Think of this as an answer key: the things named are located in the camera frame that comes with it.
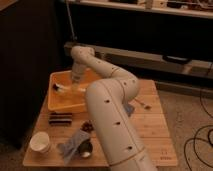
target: wooden tabletop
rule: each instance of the wooden tabletop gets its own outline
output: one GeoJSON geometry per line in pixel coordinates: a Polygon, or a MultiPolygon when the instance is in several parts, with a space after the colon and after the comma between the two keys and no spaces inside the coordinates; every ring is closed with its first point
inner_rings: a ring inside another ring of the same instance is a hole
{"type": "Polygon", "coordinates": [[[18,0],[0,0],[0,11],[14,4],[18,0]]]}
{"type": "MultiPolygon", "coordinates": [[[[135,111],[130,117],[130,120],[142,138],[156,166],[176,166],[176,153],[170,138],[155,83],[152,80],[140,80],[140,83],[141,90],[136,99],[149,105],[151,108],[145,109],[136,100],[131,101],[131,104],[135,107],[135,111]]],[[[38,154],[28,147],[23,160],[24,166],[65,167],[64,161],[56,147],[57,144],[66,142],[76,130],[81,128],[81,125],[85,121],[89,120],[87,113],[77,113],[73,114],[71,126],[50,126],[48,123],[50,113],[47,109],[46,98],[33,134],[38,131],[46,131],[50,136],[51,148],[45,154],[38,154]]],[[[91,141],[94,148],[92,156],[88,159],[82,159],[76,156],[66,167],[108,166],[95,133],[92,133],[91,141]]]]}

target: small bowl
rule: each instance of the small bowl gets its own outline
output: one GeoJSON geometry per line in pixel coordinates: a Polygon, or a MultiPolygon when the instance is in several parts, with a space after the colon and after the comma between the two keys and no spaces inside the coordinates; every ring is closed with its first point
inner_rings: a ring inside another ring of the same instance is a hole
{"type": "Polygon", "coordinates": [[[78,153],[82,158],[88,158],[92,155],[93,151],[93,145],[90,142],[90,140],[85,140],[81,143],[81,145],[78,147],[78,153]]]}
{"type": "Polygon", "coordinates": [[[50,138],[46,132],[37,132],[30,140],[30,148],[39,153],[46,153],[50,149],[50,138]]]}

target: white cup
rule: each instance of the white cup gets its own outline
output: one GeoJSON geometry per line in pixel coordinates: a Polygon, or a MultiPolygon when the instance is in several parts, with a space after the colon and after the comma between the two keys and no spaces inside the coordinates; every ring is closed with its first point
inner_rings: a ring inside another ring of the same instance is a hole
{"type": "Polygon", "coordinates": [[[30,140],[30,148],[33,151],[45,153],[50,149],[50,138],[46,132],[37,132],[30,140]]]}

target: wooden plank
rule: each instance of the wooden plank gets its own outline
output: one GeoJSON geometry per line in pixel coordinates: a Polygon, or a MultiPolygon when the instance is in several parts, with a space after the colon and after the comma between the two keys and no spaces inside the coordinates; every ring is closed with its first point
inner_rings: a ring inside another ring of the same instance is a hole
{"type": "MultiPolygon", "coordinates": [[[[39,118],[37,125],[34,129],[34,133],[38,131],[47,131],[51,137],[65,137],[71,136],[70,133],[75,132],[77,129],[81,128],[81,125],[89,120],[87,113],[73,115],[72,126],[62,127],[62,126],[50,126],[48,124],[49,115],[43,115],[39,118]]],[[[133,114],[130,117],[135,129],[141,137],[169,137],[169,131],[165,118],[161,114],[148,115],[133,114]]]]}
{"type": "MultiPolygon", "coordinates": [[[[138,102],[131,102],[135,112],[131,115],[130,121],[141,136],[151,158],[157,166],[175,166],[177,157],[171,142],[168,127],[157,95],[155,84],[151,80],[141,80],[144,89],[140,91],[137,99],[151,106],[150,110],[144,109],[138,102]]],[[[40,111],[34,133],[46,131],[52,142],[51,150],[45,154],[37,154],[28,147],[23,164],[25,166],[56,166],[64,167],[64,162],[56,148],[58,143],[64,143],[72,134],[80,129],[81,125],[89,120],[87,113],[73,114],[73,123],[69,127],[50,126],[48,119],[51,111],[47,109],[47,98],[44,100],[40,111]]],[[[92,133],[94,146],[93,155],[89,159],[73,159],[69,167],[107,167],[107,162],[102,152],[95,132],[92,133]]]]}
{"type": "MultiPolygon", "coordinates": [[[[73,158],[68,165],[64,164],[60,152],[57,149],[58,143],[64,143],[67,138],[51,138],[50,151],[46,154],[39,154],[27,149],[23,161],[24,166],[48,166],[48,167],[108,167],[102,148],[96,138],[92,138],[93,154],[88,159],[79,156],[73,158]]],[[[170,138],[143,138],[150,157],[157,166],[177,165],[177,158],[170,138]]]]}

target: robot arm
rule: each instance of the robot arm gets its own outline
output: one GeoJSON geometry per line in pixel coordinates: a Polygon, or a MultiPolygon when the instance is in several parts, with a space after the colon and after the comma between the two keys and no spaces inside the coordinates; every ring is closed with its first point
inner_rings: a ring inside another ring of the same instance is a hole
{"type": "Polygon", "coordinates": [[[72,48],[72,81],[78,83],[87,66],[105,78],[88,86],[86,105],[111,170],[156,171],[123,107],[138,94],[138,79],[94,55],[89,47],[72,48]]]}

